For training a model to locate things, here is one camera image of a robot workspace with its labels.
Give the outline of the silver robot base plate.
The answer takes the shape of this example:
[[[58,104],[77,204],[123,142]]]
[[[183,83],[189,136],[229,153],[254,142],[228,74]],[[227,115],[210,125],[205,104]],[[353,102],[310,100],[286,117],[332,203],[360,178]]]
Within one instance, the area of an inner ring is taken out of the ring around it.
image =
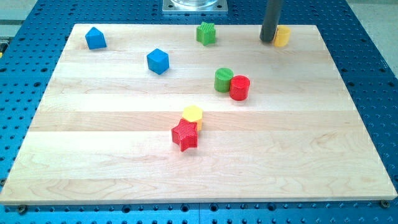
[[[227,0],[163,0],[162,11],[166,14],[178,13],[224,13],[228,12]]]

